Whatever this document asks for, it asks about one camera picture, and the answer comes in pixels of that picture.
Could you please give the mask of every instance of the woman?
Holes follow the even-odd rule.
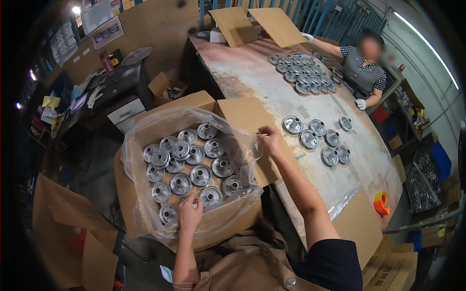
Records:
[[[359,109],[365,110],[380,101],[387,74],[375,63],[380,60],[384,48],[384,40],[377,33],[364,29],[363,37],[356,47],[338,47],[320,41],[310,34],[301,34],[318,50],[344,58],[343,79],[355,92],[361,92],[365,99],[356,100]]]
[[[246,230],[214,247],[216,262],[208,267],[199,265],[199,274],[192,242],[202,218],[203,203],[195,193],[178,206],[180,230],[174,290],[362,290],[355,243],[340,239],[317,190],[285,158],[280,131],[265,126],[259,129],[257,137],[273,158],[304,218],[306,263],[287,259],[286,244],[279,233],[273,232],[272,238],[264,242],[253,230]]]

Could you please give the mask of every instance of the clear plastic bag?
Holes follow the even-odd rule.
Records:
[[[243,185],[243,191],[239,196],[225,197],[223,202],[215,205],[214,209],[205,208],[194,239],[202,239],[223,231],[235,223],[260,198],[263,191],[254,180],[254,168],[256,161],[262,157],[262,147],[255,134],[233,128],[225,119],[200,108],[181,105],[160,110],[141,119],[126,133],[121,150],[124,171],[137,188],[137,203],[133,210],[133,224],[137,235],[149,232],[159,239],[174,239],[178,231],[178,224],[164,225],[159,218],[160,205],[152,199],[153,184],[146,176],[148,164],[143,158],[144,148],[151,143],[159,144],[160,140],[168,135],[176,137],[181,130],[187,128],[196,130],[199,124],[205,122],[217,128],[215,138],[221,140],[229,162],[233,166],[234,175],[239,177]],[[204,161],[202,164],[211,164],[213,160],[206,157]],[[182,172],[192,167],[185,165],[185,168]],[[212,185],[221,190],[220,179],[212,179],[207,186]],[[202,188],[204,187],[198,188],[192,185],[184,196]],[[178,205],[179,200],[184,196],[174,196],[172,193],[170,199],[173,197],[176,201],[173,204]]]

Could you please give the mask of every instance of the gray vest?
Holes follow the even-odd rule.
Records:
[[[374,87],[374,83],[384,74],[384,70],[379,67],[361,69],[361,56],[357,49],[348,53],[343,63],[343,77],[353,89],[359,89],[366,96],[369,96]]]

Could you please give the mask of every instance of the worn table surface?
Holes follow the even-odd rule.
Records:
[[[300,171],[317,188],[327,209],[336,207],[346,195],[363,187],[371,201],[376,193],[386,191],[391,213],[394,212],[402,193],[398,173],[381,136],[367,114],[357,108],[354,97],[345,87],[338,88],[335,94],[300,96],[267,59],[276,54],[303,53],[312,56],[308,50],[301,45],[279,48],[271,39],[261,39],[234,48],[195,37],[190,40],[225,98],[258,98],[279,129],[287,115],[295,115],[305,125],[317,118],[325,123],[327,129],[334,129],[340,134],[341,144],[351,151],[351,162],[329,168],[321,161],[321,151],[327,146],[323,138],[319,138],[316,149],[308,150],[299,144],[297,136],[282,130],[285,141],[301,167]],[[317,58],[314,60],[330,76],[328,69]],[[338,123],[341,116],[352,120],[351,132],[341,129]],[[277,182],[276,186],[306,246],[303,219],[283,181]],[[385,228],[391,215],[377,217],[380,218],[381,227]]]

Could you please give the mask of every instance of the ceiling light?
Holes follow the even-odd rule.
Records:
[[[411,23],[409,23],[408,21],[406,21],[406,19],[404,19],[403,17],[401,17],[401,15],[399,15],[398,13],[394,12],[396,16],[398,16],[399,19],[401,19],[404,23],[406,23],[412,30],[414,30],[414,32],[419,35],[419,37],[427,44],[427,46],[434,52],[435,56],[437,57],[437,59],[439,59],[439,61],[442,63],[442,65],[445,67],[445,70],[448,72],[448,74],[450,75],[450,78],[452,79],[453,81],[453,84],[455,84],[455,87],[456,89],[458,90],[458,85],[456,84],[456,81],[455,81],[455,78],[453,78],[453,75],[452,73],[450,73],[450,70],[447,68],[446,64],[443,62],[442,58],[440,58],[439,54],[435,51],[435,49],[431,46],[431,44],[425,39],[425,37],[422,36],[422,34],[414,28],[414,26],[411,25]]]

